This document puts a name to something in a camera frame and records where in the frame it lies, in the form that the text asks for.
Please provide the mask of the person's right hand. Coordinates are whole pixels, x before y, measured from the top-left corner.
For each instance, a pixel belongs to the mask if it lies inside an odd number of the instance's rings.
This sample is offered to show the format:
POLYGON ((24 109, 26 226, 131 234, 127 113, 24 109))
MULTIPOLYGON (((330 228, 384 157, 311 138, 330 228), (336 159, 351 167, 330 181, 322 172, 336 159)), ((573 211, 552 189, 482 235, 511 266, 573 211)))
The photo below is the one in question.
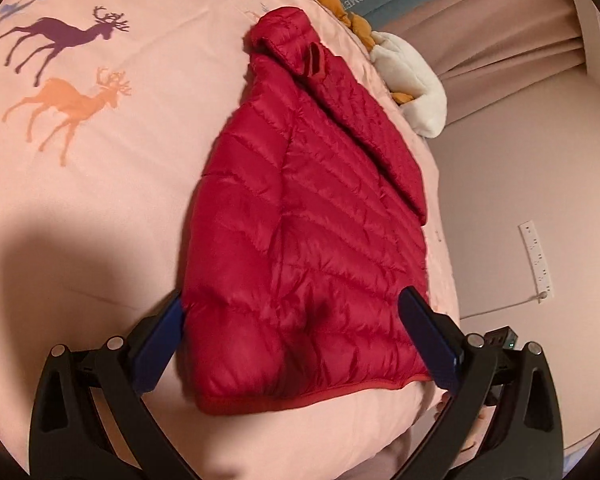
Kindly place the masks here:
MULTIPOLYGON (((436 404, 436 409, 434 410, 435 422, 440 418, 450 401, 451 395, 448 392, 443 393, 442 398, 436 404)), ((478 450, 478 447, 484 435, 486 434, 486 427, 489 425, 493 412, 493 406, 483 406, 480 408, 476 419, 472 423, 471 430, 469 430, 466 440, 463 446, 460 448, 460 452, 462 454, 467 454, 469 452, 478 450)))

